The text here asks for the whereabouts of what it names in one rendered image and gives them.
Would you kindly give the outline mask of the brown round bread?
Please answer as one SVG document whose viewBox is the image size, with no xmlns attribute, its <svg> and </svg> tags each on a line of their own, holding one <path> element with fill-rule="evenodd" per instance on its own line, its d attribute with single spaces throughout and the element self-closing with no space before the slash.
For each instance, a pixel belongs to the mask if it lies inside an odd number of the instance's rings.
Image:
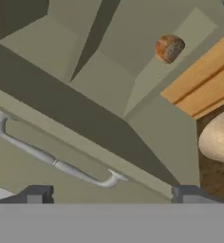
<svg viewBox="0 0 224 243">
<path fill-rule="evenodd" d="M 171 64 L 185 48 L 185 42 L 176 35 L 163 35 L 156 41 L 156 56 Z"/>
</svg>

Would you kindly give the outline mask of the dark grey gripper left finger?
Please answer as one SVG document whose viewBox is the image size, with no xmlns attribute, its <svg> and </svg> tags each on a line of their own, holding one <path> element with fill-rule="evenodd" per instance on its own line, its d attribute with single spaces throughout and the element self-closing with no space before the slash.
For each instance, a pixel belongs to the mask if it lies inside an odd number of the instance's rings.
<svg viewBox="0 0 224 243">
<path fill-rule="evenodd" d="M 0 199 L 0 204 L 53 204 L 54 187 L 52 185 L 29 185 L 23 191 L 14 196 Z"/>
</svg>

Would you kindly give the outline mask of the olive green cabinet door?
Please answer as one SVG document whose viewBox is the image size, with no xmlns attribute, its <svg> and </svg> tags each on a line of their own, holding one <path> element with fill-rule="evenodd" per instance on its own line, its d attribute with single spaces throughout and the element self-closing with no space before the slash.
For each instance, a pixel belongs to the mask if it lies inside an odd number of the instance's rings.
<svg viewBox="0 0 224 243">
<path fill-rule="evenodd" d="M 169 171 L 130 131 L 113 143 L 129 151 L 127 159 L 0 90 L 0 111 L 10 115 L 7 132 L 98 181 L 118 173 L 111 188 L 75 178 L 0 137 L 0 187 L 13 193 L 30 184 L 51 184 L 59 203 L 167 203 L 172 200 Z"/>
</svg>

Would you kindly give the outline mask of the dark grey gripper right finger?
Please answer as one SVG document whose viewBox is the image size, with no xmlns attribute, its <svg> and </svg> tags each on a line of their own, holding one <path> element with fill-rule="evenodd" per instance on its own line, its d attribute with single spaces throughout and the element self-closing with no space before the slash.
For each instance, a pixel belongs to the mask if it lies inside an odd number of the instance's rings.
<svg viewBox="0 0 224 243">
<path fill-rule="evenodd" d="M 182 204 L 224 203 L 224 199 L 210 196 L 195 185 L 178 185 L 172 188 L 172 202 Z"/>
</svg>

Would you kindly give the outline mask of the light wooden shelf board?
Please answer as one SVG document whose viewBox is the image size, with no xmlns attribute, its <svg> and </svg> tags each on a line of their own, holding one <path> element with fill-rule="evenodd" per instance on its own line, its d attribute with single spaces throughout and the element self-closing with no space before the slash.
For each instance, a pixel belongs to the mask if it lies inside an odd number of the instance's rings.
<svg viewBox="0 0 224 243">
<path fill-rule="evenodd" d="M 160 95 L 197 120 L 224 104 L 224 37 Z"/>
</svg>

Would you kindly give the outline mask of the beige round object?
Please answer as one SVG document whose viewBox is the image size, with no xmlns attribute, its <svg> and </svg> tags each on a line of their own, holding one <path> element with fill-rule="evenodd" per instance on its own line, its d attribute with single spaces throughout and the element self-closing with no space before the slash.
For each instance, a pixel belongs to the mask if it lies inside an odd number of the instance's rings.
<svg viewBox="0 0 224 243">
<path fill-rule="evenodd" d="M 224 163 L 224 112 L 203 129 L 198 139 L 198 147 L 205 157 Z"/>
</svg>

